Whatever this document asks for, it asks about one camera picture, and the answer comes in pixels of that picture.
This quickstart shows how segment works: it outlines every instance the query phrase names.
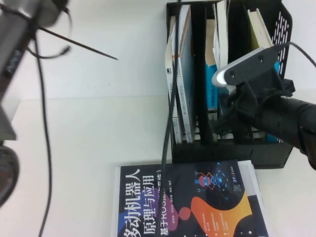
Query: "metal rod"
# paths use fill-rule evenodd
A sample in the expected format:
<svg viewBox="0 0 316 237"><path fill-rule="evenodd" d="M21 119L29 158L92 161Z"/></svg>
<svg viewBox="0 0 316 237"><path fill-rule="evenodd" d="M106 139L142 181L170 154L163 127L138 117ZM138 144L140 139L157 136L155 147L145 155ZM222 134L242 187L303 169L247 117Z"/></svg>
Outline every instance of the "metal rod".
<svg viewBox="0 0 316 237"><path fill-rule="evenodd" d="M56 36L56 37L58 37L58 38L60 38L60 39L62 39L62 40L68 41L68 42L73 43L73 44L75 44L75 45L77 45L77 46L80 46L80 47L82 47L82 48L85 48L85 49L87 49L87 50L90 50L90 51L92 51L92 52L101 54L101 55L106 56L106 57L108 57L108 58L112 58L112 59L118 60L117 58L115 58L115 57L113 57L113 56L111 56L111 55L109 55L109 54L103 53L103 52L101 52L101 51L99 51L99 50L96 50L96 49L91 48L91 47L89 47L89 46L86 46L86 45L84 45L84 44L81 44L81 43L78 43L78 42L76 42L76 41L73 41L73 40L71 40L71 39L69 39L69 38L66 38L66 37L64 37L64 36L61 36L61 35L59 35L59 34L56 34L55 32L49 31L48 29L45 29L45 28L43 28L43 27L39 27L39 29L42 30L42 31L44 31L44 32L46 32L46 33L49 33L49 34L51 34L51 35L53 35L53 36Z"/></svg>

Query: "black cable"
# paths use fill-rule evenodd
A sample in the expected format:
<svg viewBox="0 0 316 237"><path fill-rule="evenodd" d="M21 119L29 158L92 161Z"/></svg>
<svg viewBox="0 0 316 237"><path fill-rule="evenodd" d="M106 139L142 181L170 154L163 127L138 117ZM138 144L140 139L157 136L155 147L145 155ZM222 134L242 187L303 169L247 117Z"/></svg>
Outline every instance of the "black cable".
<svg viewBox="0 0 316 237"><path fill-rule="evenodd" d="M159 204L158 204L158 223L156 225L156 237L160 236L159 228L161 222L161 213L162 213L162 203L164 196L164 186L165 186L165 178L166 178L166 164L167 164L167 151L168 151L168 143L169 136L171 133L171 125L172 125L172 113L173 113L173 105L176 98L176 88L177 88L177 72L178 72L178 52L179 52L179 13L180 13L180 2L176 4L176 35L175 35L175 59L173 65L173 82L172 82L172 93L170 98L170 106L169 106L169 114L167 120L167 127L164 135L163 141L163 149L162 149L162 159L161 159L161 187L159 192Z"/></svg>
<svg viewBox="0 0 316 237"><path fill-rule="evenodd" d="M70 14L70 10L68 8L65 7L65 9L63 10L63 12L65 12L68 15L68 19L69 19L69 32L68 32L68 38L71 37L72 32L73 32L73 19L71 17ZM32 54L34 57L38 57L40 59L55 59L55 58L59 58L65 54L67 54L70 50L71 47L69 45L67 45L60 53L56 54L56 55L52 55L52 56L41 56L38 55L36 53L34 53L33 51L31 51L31 49L29 47L27 47L27 50L29 51L30 54Z"/></svg>
<svg viewBox="0 0 316 237"><path fill-rule="evenodd" d="M296 43L293 43L293 42L287 42L285 44L288 44L288 45L292 45L294 47L296 47L305 57L307 57L307 59L314 65L314 67L316 67L316 63L315 61L311 58L311 56L309 56L307 54L307 52L305 52L300 46L298 46Z"/></svg>
<svg viewBox="0 0 316 237"><path fill-rule="evenodd" d="M39 55L39 45L36 36L34 37L35 42L35 52ZM40 87L41 87L41 103L42 103L42 112L43 112L43 121L44 121L44 130L45 130L45 139L46 139L46 147L47 147L47 158L48 158L48 198L47 198L47 205L45 214L42 220L42 224L39 231L39 237L42 236L43 230L45 227L45 223L48 216L48 211L50 207L51 201L51 193L52 193L52 165L51 165L51 151L50 151L50 142L49 142L49 135L48 135L48 126L47 126L47 117L46 117L46 99L45 99L45 86L44 86L44 77L42 72L42 67L40 63L40 58L36 57L38 67L39 67L39 79L40 79Z"/></svg>

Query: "desk organizer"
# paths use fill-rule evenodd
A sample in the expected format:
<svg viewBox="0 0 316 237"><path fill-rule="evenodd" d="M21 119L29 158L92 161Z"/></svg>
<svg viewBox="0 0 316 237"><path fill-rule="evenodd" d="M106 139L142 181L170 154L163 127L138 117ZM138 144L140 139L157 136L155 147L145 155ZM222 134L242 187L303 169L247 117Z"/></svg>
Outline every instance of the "desk organizer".
<svg viewBox="0 0 316 237"><path fill-rule="evenodd" d="M212 143L211 131L208 126L208 114L205 96L205 35L206 19L214 19L212 4L215 1L183 2L191 5L194 66L195 66L195 95L197 120L200 140L193 144L178 145L171 132L172 162L186 163L208 160L252 160L255 168L283 168L292 146L281 143L261 141L251 144L231 144L225 142ZM175 15L176 3L167 3L167 37L169 34L170 17ZM292 18L280 0L240 0L231 1L228 17L229 62L245 55L250 51L250 22L247 10L259 9L268 32L274 44L288 42L291 39ZM280 77L284 79L288 47L279 55Z"/></svg>

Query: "white desk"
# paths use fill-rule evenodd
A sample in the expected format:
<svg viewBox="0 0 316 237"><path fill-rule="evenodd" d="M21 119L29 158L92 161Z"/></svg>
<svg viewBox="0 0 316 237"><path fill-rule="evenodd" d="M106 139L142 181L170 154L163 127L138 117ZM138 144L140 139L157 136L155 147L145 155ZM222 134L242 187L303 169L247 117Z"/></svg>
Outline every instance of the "white desk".
<svg viewBox="0 0 316 237"><path fill-rule="evenodd" d="M166 116L166 97L49 101L53 194L44 236L108 237L114 167L160 162ZM39 101L22 102L13 126L18 141L6 144L21 172L0 209L0 233L37 236L48 190ZM257 175L274 236L316 236L316 171L307 158L294 150L284 169Z"/></svg>

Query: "white wall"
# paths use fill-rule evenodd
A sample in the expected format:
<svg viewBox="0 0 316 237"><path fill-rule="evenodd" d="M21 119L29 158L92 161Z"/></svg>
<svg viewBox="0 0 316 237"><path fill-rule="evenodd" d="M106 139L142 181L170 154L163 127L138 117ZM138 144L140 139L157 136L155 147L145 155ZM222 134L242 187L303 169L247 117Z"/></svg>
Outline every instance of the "white wall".
<svg viewBox="0 0 316 237"><path fill-rule="evenodd" d="M283 0L292 15L291 41L316 60L316 1ZM316 89L316 69L297 49L290 46L285 78L294 81L297 90Z"/></svg>
<svg viewBox="0 0 316 237"><path fill-rule="evenodd" d="M48 98L165 95L164 49L166 3L172 0L70 0L74 20L72 39L119 59L114 61L73 46L70 54L43 61ZM293 17L292 41L316 59L316 2L284 0ZM67 35L63 15L53 31ZM38 34L42 55L67 45L47 33ZM316 89L316 70L290 48L286 78L296 88ZM19 99L39 98L36 60L24 56L4 101L10 114Z"/></svg>

